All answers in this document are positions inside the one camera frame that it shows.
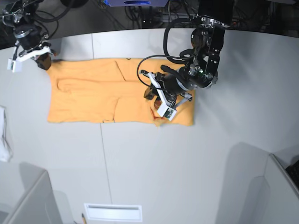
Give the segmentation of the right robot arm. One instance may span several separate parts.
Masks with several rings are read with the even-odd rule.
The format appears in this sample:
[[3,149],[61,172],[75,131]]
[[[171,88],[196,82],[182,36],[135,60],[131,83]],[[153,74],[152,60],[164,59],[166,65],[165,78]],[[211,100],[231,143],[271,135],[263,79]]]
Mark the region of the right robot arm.
[[13,29],[15,38],[13,56],[9,58],[7,69],[12,72],[22,70],[22,63],[28,59],[36,62],[37,66],[43,70],[51,67],[51,56],[57,53],[51,48],[51,43],[47,42],[51,35],[44,27],[44,23],[58,22],[72,8],[75,1],[69,1],[66,9],[58,16],[50,19],[37,14],[41,0],[5,0],[5,4],[0,15],[2,23]]

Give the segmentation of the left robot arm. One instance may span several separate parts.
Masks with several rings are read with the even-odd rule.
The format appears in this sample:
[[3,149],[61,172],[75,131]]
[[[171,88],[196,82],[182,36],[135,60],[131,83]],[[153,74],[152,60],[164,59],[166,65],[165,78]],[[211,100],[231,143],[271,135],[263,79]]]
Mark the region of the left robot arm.
[[[143,74],[151,82],[144,93],[145,99],[156,98],[160,105],[175,109],[192,101],[190,91],[217,82],[220,52],[226,28],[232,23],[234,5],[233,0],[200,0],[194,17],[177,18],[169,23],[164,32],[162,57],[181,67],[173,69],[161,65],[161,72],[156,73],[137,69],[137,74]],[[174,57],[168,52],[168,36],[171,28],[179,23],[192,24],[195,29],[191,34],[192,48]]]

